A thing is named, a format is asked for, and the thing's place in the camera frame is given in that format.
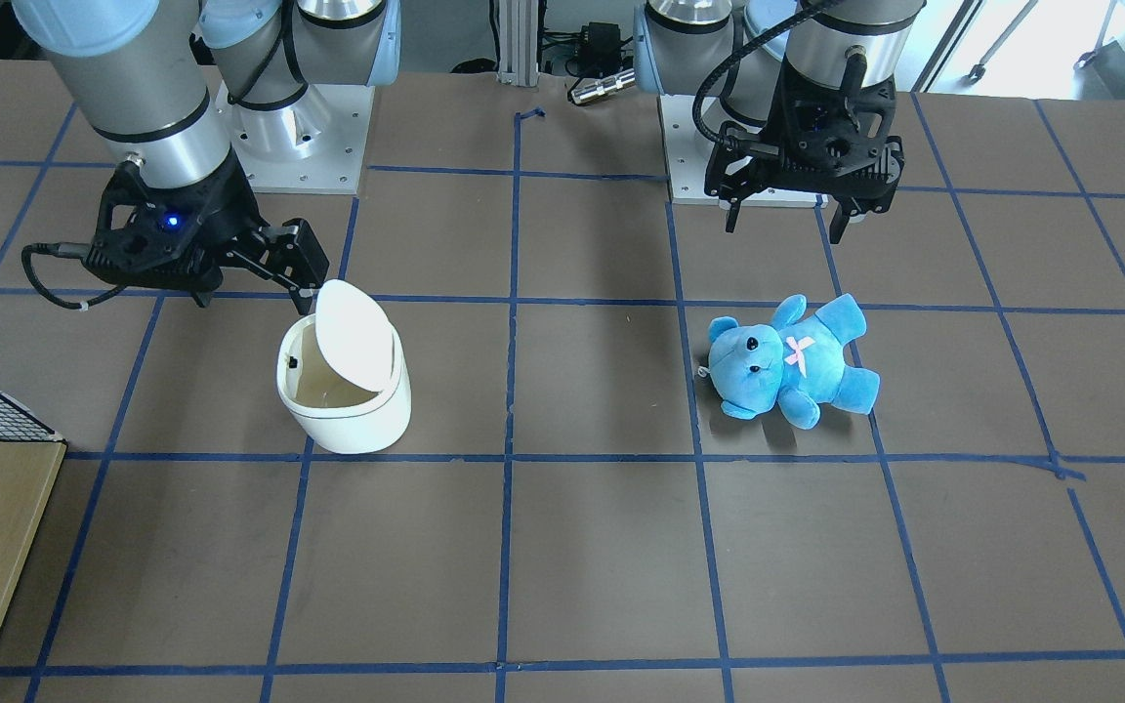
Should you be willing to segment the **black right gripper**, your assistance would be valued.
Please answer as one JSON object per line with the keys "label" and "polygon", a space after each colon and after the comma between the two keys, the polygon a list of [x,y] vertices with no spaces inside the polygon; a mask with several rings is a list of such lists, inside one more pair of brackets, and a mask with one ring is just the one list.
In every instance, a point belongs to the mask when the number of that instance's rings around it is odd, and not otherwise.
{"label": "black right gripper", "polygon": [[145,161],[122,159],[100,196],[84,267],[104,283],[189,292],[205,306],[224,268],[245,269],[313,312],[328,258],[308,220],[268,226],[238,156],[231,150],[191,186],[145,183]]}

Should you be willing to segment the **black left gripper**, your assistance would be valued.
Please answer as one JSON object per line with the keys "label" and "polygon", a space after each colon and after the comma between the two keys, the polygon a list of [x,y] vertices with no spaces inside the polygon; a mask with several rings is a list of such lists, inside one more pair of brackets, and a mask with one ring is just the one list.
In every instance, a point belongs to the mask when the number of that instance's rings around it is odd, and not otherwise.
{"label": "black left gripper", "polygon": [[838,85],[816,83],[784,62],[764,128],[722,125],[706,163],[704,190],[724,206],[732,234],[741,201],[776,188],[832,197],[830,244],[838,245],[865,208],[889,208],[904,165],[901,138],[890,134],[896,116],[892,76],[866,84],[865,52],[843,52]]}

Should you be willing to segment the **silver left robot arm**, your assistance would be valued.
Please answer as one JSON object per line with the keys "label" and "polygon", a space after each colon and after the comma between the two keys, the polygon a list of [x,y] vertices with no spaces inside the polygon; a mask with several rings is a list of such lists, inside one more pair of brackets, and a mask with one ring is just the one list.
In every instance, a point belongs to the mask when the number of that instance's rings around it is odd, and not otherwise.
{"label": "silver left robot arm", "polygon": [[646,1],[634,13],[644,92],[687,98],[702,191],[727,209],[772,190],[836,204],[827,231],[894,200],[896,66],[920,1]]}

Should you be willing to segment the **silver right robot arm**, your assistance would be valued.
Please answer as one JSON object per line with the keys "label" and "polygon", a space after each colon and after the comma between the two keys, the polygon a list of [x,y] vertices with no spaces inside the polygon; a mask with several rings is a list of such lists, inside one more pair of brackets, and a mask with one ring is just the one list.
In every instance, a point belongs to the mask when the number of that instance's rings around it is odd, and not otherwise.
{"label": "silver right robot arm", "polygon": [[254,193],[269,173],[349,188],[362,159],[353,112],[322,85],[390,85],[397,1],[18,1],[116,161],[89,243],[22,246],[54,306],[86,310],[130,286],[209,306],[227,269],[281,286],[307,315],[328,259],[302,218],[273,226]]}

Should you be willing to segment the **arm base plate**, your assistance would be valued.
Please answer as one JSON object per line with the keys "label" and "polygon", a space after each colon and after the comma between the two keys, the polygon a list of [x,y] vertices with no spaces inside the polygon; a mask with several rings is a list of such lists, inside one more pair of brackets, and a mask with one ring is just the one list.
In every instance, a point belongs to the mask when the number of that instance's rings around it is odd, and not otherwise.
{"label": "arm base plate", "polygon": [[[702,137],[691,119],[691,94],[662,94],[662,146],[664,146],[670,184],[670,200],[680,205],[718,206],[720,201],[705,192],[706,163],[713,143]],[[745,206],[763,208],[817,208],[829,204],[829,197],[789,188],[770,188],[744,199]]]}
{"label": "arm base plate", "polygon": [[255,110],[230,103],[222,84],[216,115],[258,193],[356,195],[376,89],[307,85],[291,103]]}

